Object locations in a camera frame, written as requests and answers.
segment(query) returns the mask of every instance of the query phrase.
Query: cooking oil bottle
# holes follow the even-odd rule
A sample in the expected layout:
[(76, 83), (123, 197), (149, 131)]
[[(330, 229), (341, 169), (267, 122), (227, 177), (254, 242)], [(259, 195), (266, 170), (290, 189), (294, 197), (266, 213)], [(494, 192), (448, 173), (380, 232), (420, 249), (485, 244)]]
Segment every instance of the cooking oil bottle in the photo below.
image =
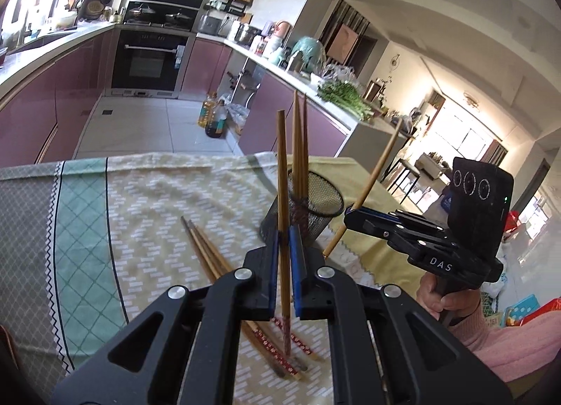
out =
[(207, 99), (203, 101), (201, 113), (198, 115), (197, 124), (199, 127), (206, 127), (212, 108), (216, 106), (216, 92), (208, 92)]
[(220, 138), (224, 132), (226, 124), (226, 108), (224, 107), (224, 100), (220, 100), (218, 104), (212, 109), (205, 133), (211, 138)]

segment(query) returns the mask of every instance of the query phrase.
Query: wire basket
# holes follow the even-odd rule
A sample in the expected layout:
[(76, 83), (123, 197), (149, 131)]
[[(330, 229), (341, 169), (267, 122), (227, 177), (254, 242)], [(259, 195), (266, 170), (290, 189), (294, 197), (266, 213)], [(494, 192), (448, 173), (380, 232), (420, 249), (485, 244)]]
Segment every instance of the wire basket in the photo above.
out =
[[(311, 245), (329, 222), (341, 215), (344, 209), (343, 196), (327, 179), (313, 171), (308, 172), (308, 198), (298, 200), (293, 193), (292, 171), (288, 172), (288, 205), (290, 223), (298, 224), (302, 244)], [(278, 196), (259, 226), (259, 237), (263, 242), (268, 232), (278, 226)]]

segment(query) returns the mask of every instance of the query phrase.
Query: curtain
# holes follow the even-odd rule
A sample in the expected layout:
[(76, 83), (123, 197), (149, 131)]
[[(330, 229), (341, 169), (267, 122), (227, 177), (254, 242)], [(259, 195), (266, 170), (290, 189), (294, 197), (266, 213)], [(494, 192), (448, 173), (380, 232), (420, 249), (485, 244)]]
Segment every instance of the curtain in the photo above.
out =
[(508, 151), (503, 146), (501, 146), (501, 144), (496, 139), (494, 139), (479, 161), (484, 163), (491, 163), (498, 166), (501, 164), (507, 153)]

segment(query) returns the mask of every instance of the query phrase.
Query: stove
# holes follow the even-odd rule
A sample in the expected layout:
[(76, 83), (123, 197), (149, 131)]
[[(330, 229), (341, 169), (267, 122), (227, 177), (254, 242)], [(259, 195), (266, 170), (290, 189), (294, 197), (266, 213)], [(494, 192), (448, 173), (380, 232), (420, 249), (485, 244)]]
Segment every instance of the stove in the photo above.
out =
[[(204, 0), (130, 0), (121, 26), (111, 95), (178, 98), (195, 43)], [(139, 6), (155, 11), (154, 21), (134, 18)], [(167, 22), (180, 14), (183, 24)]]

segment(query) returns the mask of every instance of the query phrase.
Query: pink sleeve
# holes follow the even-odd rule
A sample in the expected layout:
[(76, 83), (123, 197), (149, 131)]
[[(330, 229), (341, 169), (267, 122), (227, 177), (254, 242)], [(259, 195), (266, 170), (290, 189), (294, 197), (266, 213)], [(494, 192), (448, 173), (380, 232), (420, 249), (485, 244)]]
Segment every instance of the pink sleeve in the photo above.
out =
[(450, 331), (508, 383), (553, 361), (561, 348), (561, 311), (546, 313), (521, 327), (490, 329), (480, 307)]

